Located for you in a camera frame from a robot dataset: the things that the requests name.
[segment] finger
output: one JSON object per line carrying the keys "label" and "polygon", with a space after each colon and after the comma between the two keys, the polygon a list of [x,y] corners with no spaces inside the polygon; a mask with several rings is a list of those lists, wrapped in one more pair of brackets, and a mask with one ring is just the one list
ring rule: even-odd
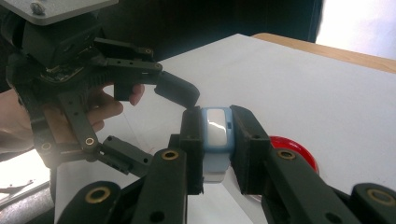
{"label": "finger", "polygon": [[131,105],[137,105],[137,103],[139,103],[140,99],[142,98],[143,93],[145,92],[145,85],[134,85],[132,92],[132,95],[129,96],[129,102],[131,103]]}
{"label": "finger", "polygon": [[95,124],[104,119],[108,119],[119,115],[122,112],[122,103],[113,100],[112,102],[100,105],[87,113],[87,118],[90,124]]}
{"label": "finger", "polygon": [[97,133],[105,127],[105,122],[100,120],[92,125],[93,130]]}
{"label": "finger", "polygon": [[88,98],[88,106],[89,109],[92,109],[101,105],[112,104],[114,101],[114,97],[111,95],[105,93],[104,91],[98,91]]}

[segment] metal plate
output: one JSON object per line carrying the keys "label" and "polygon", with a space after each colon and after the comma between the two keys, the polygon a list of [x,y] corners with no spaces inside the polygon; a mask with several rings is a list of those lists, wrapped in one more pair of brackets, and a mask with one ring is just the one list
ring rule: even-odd
{"label": "metal plate", "polygon": [[0,0],[0,5],[36,25],[48,25],[117,4],[119,0]]}

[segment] red object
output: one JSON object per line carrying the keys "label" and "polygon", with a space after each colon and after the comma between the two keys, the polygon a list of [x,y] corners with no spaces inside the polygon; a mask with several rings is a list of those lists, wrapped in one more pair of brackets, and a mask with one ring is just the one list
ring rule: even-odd
{"label": "red object", "polygon": [[285,148],[300,153],[300,155],[304,157],[304,159],[309,163],[309,165],[311,165],[315,172],[319,173],[319,168],[315,158],[311,155],[311,153],[309,153],[308,150],[306,150],[305,147],[285,137],[270,136],[270,139],[274,148]]}

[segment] bolt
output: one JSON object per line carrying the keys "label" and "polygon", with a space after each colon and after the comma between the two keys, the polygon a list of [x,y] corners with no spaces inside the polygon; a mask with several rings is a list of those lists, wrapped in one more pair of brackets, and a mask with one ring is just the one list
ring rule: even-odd
{"label": "bolt", "polygon": [[32,2],[30,4],[30,9],[32,9],[33,14],[35,14],[37,16],[44,15],[44,12],[46,11],[46,8],[43,6],[43,4],[41,4],[38,1]]}

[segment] human hand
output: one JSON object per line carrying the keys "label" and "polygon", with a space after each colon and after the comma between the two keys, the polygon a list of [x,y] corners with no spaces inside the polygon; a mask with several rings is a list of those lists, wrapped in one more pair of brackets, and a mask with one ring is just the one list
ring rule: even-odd
{"label": "human hand", "polygon": [[[131,105],[136,105],[144,93],[142,84],[133,86],[130,95]],[[14,90],[1,93],[2,109],[0,109],[0,151],[21,151],[33,146],[33,133],[28,114],[18,104],[18,96]],[[98,132],[105,126],[104,119],[117,116],[123,106],[119,101],[103,91],[103,87],[93,90],[88,97],[87,119],[94,131]],[[44,105],[44,114],[57,143],[76,142],[76,137],[57,105]]]}

